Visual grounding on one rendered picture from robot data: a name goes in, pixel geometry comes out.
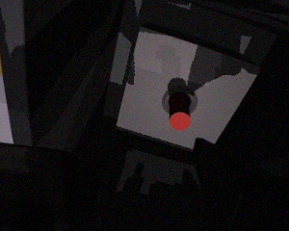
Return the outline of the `dark red peg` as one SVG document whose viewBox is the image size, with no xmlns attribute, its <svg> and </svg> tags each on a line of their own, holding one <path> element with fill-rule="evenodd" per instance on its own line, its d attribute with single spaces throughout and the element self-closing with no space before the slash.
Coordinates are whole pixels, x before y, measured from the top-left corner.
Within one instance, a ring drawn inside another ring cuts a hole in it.
<svg viewBox="0 0 289 231">
<path fill-rule="evenodd" d="M 170 97 L 170 125 L 176 130 L 183 130 L 191 124 L 187 93 L 175 92 Z"/>
</svg>

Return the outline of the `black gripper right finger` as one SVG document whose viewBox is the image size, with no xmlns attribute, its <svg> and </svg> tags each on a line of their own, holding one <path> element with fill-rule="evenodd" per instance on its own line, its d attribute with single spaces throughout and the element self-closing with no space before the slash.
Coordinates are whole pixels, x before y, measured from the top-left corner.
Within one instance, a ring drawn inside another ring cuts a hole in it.
<svg viewBox="0 0 289 231">
<path fill-rule="evenodd" d="M 193 157 L 214 231 L 289 231 L 289 176 L 200 138 Z"/>
</svg>

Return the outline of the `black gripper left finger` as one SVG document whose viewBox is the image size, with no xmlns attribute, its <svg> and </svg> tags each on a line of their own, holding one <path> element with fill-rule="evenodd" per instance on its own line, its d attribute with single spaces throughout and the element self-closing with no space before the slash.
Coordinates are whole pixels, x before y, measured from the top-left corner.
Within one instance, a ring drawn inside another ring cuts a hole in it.
<svg viewBox="0 0 289 231">
<path fill-rule="evenodd" d="M 0 142 L 0 197 L 49 206 L 56 231 L 103 231 L 128 137 L 120 131 L 71 153 Z"/>
</svg>

